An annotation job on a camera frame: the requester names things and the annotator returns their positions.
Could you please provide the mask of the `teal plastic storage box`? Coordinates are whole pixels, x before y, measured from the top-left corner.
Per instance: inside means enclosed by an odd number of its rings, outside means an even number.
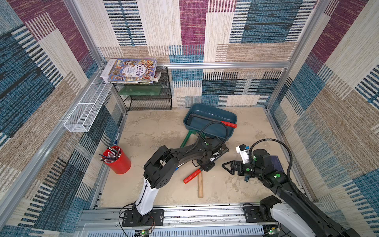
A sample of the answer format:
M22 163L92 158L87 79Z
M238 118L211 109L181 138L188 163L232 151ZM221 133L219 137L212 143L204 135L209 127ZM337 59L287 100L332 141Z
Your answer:
M198 132L211 122L224 124L228 132L226 132L223 125L212 124L203 131L203 134L211 138L219 137L224 139L226 137L226 140L229 140L233 135L234 129L237 128L237 115L220 108L197 103L191 106L183 120L187 130Z

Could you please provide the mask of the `grey hoe red grip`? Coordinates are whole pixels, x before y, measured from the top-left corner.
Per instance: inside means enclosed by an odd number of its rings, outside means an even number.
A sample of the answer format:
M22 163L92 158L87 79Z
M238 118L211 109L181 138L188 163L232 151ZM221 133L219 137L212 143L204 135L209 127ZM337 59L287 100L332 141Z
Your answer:
M225 153L228 153L230 150L229 148L222 148L220 149L218 152L216 152L216 154L212 155L211 158L210 158L210 162L207 163L207 164L199 164L198 167L199 169L197 169L195 172L193 172L191 175L189 175L187 178L185 178L183 180L183 182L185 184L189 183L190 181L192 181L195 177L197 177L202 171L210 171L216 164L215 164L215 161L218 160L221 156L223 156Z
M212 122L221 122L223 123L225 126L228 126L228 127L232 127L232 128L237 128L237 124L235 123L231 123L231 122L227 122L227 121L223 121L223 120L217 120L217 119L212 119L212 118L208 118L208 117L205 117L205 116L201 116L201 115L198 115L198 114L190 114L189 116L189 123L190 123L190 120L192 118L199 118L199 119L204 119L204 120L208 120L208 121L212 121Z

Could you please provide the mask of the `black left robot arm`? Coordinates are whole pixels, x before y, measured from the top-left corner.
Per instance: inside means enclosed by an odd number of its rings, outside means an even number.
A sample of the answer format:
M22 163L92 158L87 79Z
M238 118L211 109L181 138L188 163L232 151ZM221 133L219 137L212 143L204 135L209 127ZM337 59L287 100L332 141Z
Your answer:
M201 138L189 146L169 149L161 146L144 165L144 185L139 198L132 206L136 215L145 216L153 209L160 188L168 184L177 167L191 161L201 171L208 172L215 161L229 151L219 138Z

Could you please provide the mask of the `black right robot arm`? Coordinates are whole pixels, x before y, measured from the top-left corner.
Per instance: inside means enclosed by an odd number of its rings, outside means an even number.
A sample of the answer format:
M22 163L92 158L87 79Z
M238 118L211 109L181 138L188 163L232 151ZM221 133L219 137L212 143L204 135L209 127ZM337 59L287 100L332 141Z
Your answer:
M240 152L249 162L230 161L222 168L231 175L259 179L273 192L260 201L260 215L264 221L275 220L297 237L358 237L352 228L345 229L322 212L300 192L290 178L275 169L270 154L264 149Z

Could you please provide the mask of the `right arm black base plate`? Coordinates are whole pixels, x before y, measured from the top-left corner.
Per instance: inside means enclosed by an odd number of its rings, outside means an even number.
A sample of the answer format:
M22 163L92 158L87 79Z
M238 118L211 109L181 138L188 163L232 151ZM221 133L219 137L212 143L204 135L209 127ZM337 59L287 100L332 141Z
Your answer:
M242 210L247 223L275 222L270 209L264 205L253 206L251 203L244 203Z

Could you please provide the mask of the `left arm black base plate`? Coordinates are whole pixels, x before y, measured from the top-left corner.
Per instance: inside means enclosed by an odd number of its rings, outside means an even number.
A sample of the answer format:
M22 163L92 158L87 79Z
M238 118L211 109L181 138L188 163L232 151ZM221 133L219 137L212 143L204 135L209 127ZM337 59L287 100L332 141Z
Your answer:
M145 215L137 210L127 210L122 216L122 227L148 227L162 226L164 219L163 209L153 209Z

